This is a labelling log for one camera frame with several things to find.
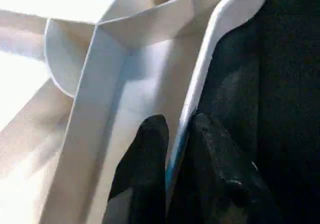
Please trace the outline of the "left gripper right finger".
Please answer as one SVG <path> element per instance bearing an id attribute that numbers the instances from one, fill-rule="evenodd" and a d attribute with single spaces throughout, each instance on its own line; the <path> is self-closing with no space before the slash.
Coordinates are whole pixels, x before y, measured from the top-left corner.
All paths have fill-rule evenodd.
<path id="1" fill-rule="evenodd" d="M 174 224 L 280 224 L 273 195 L 224 126 L 194 115 L 172 197 Z"/>

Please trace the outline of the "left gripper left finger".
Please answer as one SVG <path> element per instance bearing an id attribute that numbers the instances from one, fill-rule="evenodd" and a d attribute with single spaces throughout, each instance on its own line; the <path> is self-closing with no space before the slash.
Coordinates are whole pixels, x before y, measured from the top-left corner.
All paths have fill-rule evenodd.
<path id="1" fill-rule="evenodd" d="M 146 118 L 119 162 L 112 181 L 105 224 L 163 224 L 165 163 L 169 129 L 163 115 Z"/>

